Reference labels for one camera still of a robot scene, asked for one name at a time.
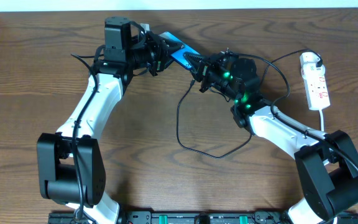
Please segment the blue Galaxy smartphone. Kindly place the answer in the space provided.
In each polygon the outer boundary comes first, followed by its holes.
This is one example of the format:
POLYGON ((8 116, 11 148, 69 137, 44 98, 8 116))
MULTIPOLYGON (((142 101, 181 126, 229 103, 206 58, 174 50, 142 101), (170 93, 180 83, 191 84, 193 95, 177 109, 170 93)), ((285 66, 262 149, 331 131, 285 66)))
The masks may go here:
POLYGON ((171 58, 174 59, 174 61, 176 61, 176 63, 178 63, 179 65, 181 65, 183 68, 185 68, 186 70, 191 70, 192 66, 191 64, 184 58, 184 54, 185 53, 192 53, 192 54, 197 54, 199 55, 199 53, 192 49, 189 45, 185 44, 184 42, 182 42, 180 39, 178 39, 177 37, 175 37, 173 34, 171 34, 170 32, 163 32, 160 34, 161 37, 168 39, 168 40, 172 40, 174 42, 180 42, 183 44, 183 48, 181 48, 180 50, 177 50, 176 52, 171 54, 171 58))

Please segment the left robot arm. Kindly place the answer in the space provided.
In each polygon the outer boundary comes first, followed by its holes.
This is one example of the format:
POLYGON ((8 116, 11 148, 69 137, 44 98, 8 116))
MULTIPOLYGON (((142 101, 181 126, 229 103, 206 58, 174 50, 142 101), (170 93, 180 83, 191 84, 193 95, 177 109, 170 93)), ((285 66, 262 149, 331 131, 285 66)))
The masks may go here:
POLYGON ((88 86, 70 117, 37 141, 40 194, 74 209, 70 223, 118 223, 120 206, 105 191, 106 171, 99 139, 112 109, 134 78, 152 76, 172 62, 181 42, 154 34, 148 24, 126 17, 104 21, 104 44, 87 64, 88 86))

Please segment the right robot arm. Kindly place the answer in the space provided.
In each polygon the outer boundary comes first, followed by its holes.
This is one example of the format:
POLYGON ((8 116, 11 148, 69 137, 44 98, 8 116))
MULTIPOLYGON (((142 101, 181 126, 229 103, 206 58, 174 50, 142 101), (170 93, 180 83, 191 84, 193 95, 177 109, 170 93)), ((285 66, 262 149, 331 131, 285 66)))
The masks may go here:
POLYGON ((215 88, 234 102, 231 113, 238 127, 294 158, 304 197, 288 209, 288 223, 358 219, 358 152, 348 134, 310 128, 265 99, 255 55, 226 51, 211 56, 186 52, 183 56, 201 92, 215 88))

